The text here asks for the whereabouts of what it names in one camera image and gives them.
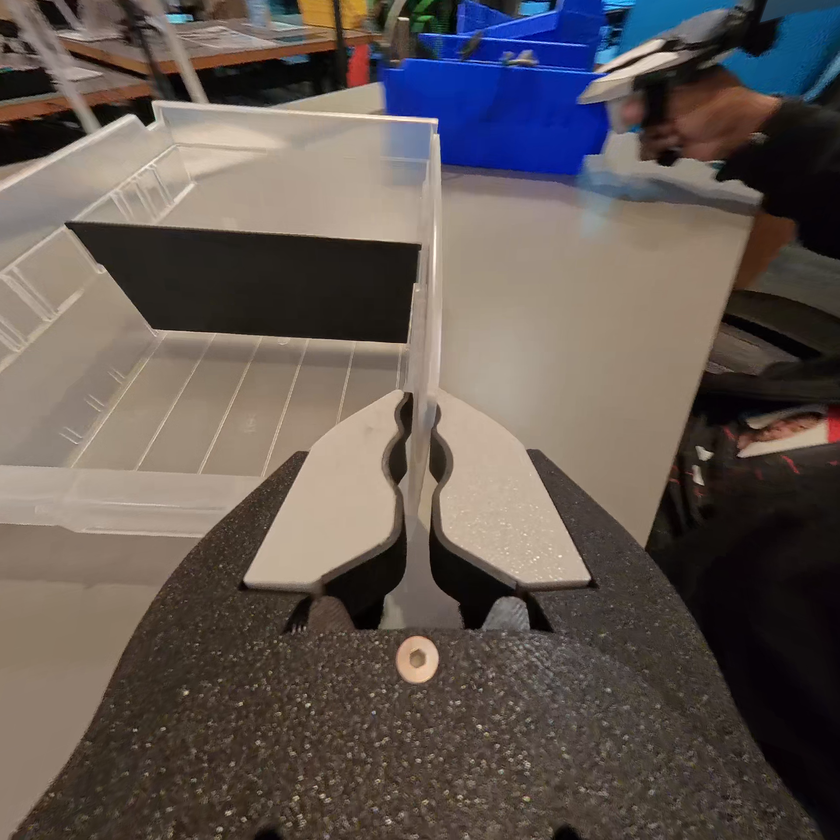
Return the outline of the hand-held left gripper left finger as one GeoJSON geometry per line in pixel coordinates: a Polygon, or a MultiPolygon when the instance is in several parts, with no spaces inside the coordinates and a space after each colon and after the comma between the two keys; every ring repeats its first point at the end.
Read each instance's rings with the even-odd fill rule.
{"type": "Polygon", "coordinates": [[[373,609],[406,568],[403,495],[411,395],[394,390],[311,447],[248,567],[249,590],[339,599],[373,609]]]}

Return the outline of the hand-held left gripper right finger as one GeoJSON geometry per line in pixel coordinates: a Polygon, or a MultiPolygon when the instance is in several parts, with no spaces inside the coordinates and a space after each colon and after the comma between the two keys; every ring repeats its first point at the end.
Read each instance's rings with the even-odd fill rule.
{"type": "Polygon", "coordinates": [[[486,617],[502,597],[591,586],[529,452],[504,426],[439,391],[428,466],[430,570],[462,617],[486,617]]]}

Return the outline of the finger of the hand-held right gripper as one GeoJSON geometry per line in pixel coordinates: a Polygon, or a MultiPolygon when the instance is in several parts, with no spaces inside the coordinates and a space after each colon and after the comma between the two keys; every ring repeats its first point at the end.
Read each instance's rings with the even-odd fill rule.
{"type": "Polygon", "coordinates": [[[600,66],[601,75],[579,95],[580,105],[625,99],[634,90],[635,80],[660,70],[677,67],[684,55],[620,55],[600,66]]]}
{"type": "Polygon", "coordinates": [[[669,39],[656,37],[598,66],[595,72],[606,75],[639,76],[671,67],[669,39]]]}

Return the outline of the blue plastic bin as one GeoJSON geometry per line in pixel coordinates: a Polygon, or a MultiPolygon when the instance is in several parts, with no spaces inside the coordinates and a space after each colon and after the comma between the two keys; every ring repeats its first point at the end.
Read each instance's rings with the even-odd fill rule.
{"type": "Polygon", "coordinates": [[[455,33],[420,34],[418,50],[438,60],[489,64],[528,51],[539,67],[591,71],[605,27],[602,2],[557,2],[548,12],[522,17],[478,2],[461,2],[455,33]]]}
{"type": "Polygon", "coordinates": [[[381,78],[388,114],[437,120],[447,165],[577,175],[610,130],[605,105],[577,101],[591,72],[406,59],[381,78]]]}

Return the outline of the clear plastic bin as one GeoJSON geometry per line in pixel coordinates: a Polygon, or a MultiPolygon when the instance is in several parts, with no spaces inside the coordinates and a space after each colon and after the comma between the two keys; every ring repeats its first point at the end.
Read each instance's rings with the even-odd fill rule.
{"type": "Polygon", "coordinates": [[[3,526],[193,538],[290,456],[411,395],[424,473],[443,282],[435,119],[157,101],[2,183],[3,526]],[[69,221],[418,244],[404,343],[156,330],[69,221]]]}

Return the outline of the person's right forearm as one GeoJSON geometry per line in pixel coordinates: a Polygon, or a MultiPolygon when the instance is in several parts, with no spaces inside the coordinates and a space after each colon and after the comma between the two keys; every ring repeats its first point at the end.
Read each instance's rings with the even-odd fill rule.
{"type": "Polygon", "coordinates": [[[839,115],[782,99],[758,132],[722,163],[719,182],[744,184],[768,215],[791,220],[801,244],[839,259],[839,115]]]}

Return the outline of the grey desk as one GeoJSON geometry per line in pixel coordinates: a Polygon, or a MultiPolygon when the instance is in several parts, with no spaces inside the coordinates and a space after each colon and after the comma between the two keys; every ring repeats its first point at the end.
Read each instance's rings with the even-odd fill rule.
{"type": "Polygon", "coordinates": [[[408,475],[412,403],[395,589],[359,616],[249,590],[298,451],[161,588],[15,837],[811,834],[644,551],[749,223],[441,172],[437,393],[524,445],[593,583],[462,617],[429,562],[436,418],[408,475]]]}

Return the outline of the person's right hand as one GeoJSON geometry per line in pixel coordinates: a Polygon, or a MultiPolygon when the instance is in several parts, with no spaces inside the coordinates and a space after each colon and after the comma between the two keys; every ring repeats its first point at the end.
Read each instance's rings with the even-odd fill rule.
{"type": "Polygon", "coordinates": [[[761,130],[782,102],[744,87],[728,70],[710,70],[670,92],[667,146],[690,160],[725,161],[761,130]]]}

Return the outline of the blue partition panel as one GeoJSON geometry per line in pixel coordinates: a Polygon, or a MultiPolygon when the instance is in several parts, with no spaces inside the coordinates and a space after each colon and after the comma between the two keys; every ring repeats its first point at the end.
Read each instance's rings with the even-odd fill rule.
{"type": "MultiPolygon", "coordinates": [[[[733,1],[636,1],[626,16],[617,50],[622,53],[682,21],[733,1]]],[[[838,7],[788,17],[774,47],[755,58],[741,51],[725,65],[756,91],[799,96],[808,91],[838,52],[838,7]]]]}

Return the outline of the black bin divider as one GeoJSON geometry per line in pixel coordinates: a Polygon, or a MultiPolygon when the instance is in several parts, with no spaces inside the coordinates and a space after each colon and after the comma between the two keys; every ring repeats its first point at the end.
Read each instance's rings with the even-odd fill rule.
{"type": "Polygon", "coordinates": [[[418,244],[69,221],[156,330],[404,343],[418,244]]]}

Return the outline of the black red bag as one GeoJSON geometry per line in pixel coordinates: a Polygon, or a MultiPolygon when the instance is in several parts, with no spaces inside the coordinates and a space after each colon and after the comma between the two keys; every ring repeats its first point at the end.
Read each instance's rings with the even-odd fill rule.
{"type": "Polygon", "coordinates": [[[731,510],[771,504],[825,503],[838,508],[838,405],[786,407],[725,424],[689,420],[659,509],[681,535],[731,510]]]}

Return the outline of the person's black jacket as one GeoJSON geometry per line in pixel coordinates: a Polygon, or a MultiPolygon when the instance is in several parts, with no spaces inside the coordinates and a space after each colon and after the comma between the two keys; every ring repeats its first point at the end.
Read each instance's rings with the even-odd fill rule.
{"type": "MultiPolygon", "coordinates": [[[[698,392],[686,427],[811,404],[829,405],[698,392]]],[[[660,503],[646,550],[695,618],[764,757],[823,836],[838,838],[839,490],[833,509],[731,510],[681,535],[660,521],[660,503]]]]}

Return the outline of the yellow bin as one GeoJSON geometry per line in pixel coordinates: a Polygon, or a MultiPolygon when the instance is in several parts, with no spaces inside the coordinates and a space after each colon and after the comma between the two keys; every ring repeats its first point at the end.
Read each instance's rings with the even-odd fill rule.
{"type": "MultiPolygon", "coordinates": [[[[368,16],[366,1],[338,1],[342,28],[360,30],[368,16]]],[[[297,1],[304,25],[317,28],[335,28],[334,1],[297,1]]]]}

